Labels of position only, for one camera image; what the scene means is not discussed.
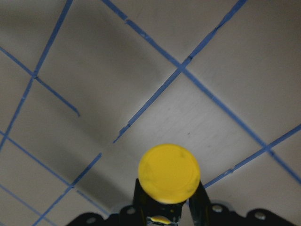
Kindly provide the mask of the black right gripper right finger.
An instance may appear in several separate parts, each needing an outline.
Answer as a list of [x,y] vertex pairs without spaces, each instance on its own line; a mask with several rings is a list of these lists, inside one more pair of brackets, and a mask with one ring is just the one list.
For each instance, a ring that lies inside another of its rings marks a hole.
[[211,202],[201,181],[188,203],[193,225],[209,226]]

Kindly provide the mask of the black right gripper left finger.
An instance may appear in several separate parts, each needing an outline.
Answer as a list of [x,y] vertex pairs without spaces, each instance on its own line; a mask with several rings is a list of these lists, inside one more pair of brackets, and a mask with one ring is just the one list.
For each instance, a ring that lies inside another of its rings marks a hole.
[[149,196],[143,190],[139,179],[135,180],[135,190],[133,196],[133,205],[138,210],[139,217],[140,217],[140,226],[147,226],[148,225],[148,217],[150,213],[149,209]]

